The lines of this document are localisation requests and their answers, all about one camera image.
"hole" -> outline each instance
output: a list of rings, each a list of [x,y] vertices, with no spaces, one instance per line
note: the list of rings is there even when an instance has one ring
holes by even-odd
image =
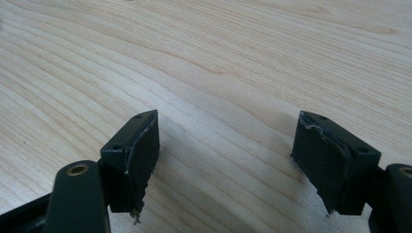
[[[79,164],[76,166],[73,166],[67,170],[67,175],[74,177],[74,176],[79,176],[80,174],[85,173],[88,170],[88,166],[85,164]]]
[[[357,150],[360,152],[369,152],[369,150],[366,148],[357,148]]]
[[[402,172],[407,177],[412,178],[412,169],[411,168],[402,167],[399,170],[400,170],[400,172]]]

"wooden table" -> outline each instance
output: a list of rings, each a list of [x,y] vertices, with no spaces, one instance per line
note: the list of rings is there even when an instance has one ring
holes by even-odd
[[[290,159],[300,110],[412,163],[408,1],[1,1],[0,213],[158,109],[142,223],[113,232],[368,232]]]

